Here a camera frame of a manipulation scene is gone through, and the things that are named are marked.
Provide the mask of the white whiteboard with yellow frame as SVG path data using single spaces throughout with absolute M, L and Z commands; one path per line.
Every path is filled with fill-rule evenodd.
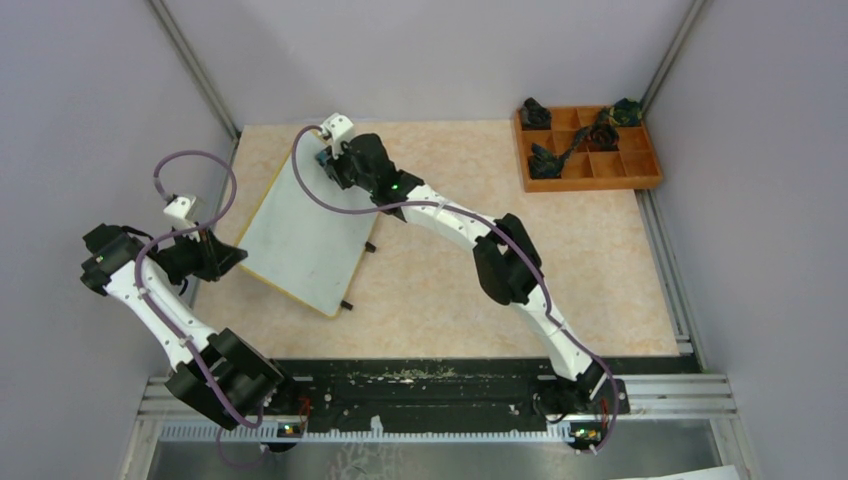
M 309 191 L 342 209 L 372 206 L 367 192 L 341 189 L 315 160 L 326 144 L 308 132 L 274 175 L 259 206 L 238 237 L 248 252 L 240 266 L 253 277 L 326 317 L 343 308 L 347 291 L 366 251 L 376 215 L 345 215 L 315 203 L 300 187 L 299 170 Z

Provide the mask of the blue whiteboard eraser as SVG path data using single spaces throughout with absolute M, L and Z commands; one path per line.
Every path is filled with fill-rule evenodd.
M 332 152 L 330 149 L 324 149 L 315 154 L 315 160 L 319 163 L 321 168 L 325 168 L 329 162 L 332 160 Z

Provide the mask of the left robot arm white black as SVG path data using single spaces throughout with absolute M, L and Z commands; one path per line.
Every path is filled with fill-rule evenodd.
M 161 249 L 149 234 L 101 224 L 84 235 L 90 258 L 82 283 L 127 306 L 163 348 L 172 375 L 165 386 L 177 399 L 218 426 L 248 425 L 248 415 L 266 405 L 277 414 L 300 399 L 293 378 L 239 335 L 204 324 L 175 292 L 191 277 L 215 282 L 247 251 L 227 245 L 208 229 L 178 235 Z

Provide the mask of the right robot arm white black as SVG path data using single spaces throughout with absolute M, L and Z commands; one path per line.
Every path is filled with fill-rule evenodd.
M 396 168 L 376 134 L 344 140 L 327 130 L 320 135 L 328 145 L 315 159 L 340 189 L 361 189 L 372 203 L 369 212 L 420 226 L 470 252 L 483 292 L 518 312 L 542 341 L 564 384 L 567 406 L 588 412 L 599 403 L 609 375 L 553 302 L 540 255 L 517 216 L 485 216 L 440 195 L 421 178 Z

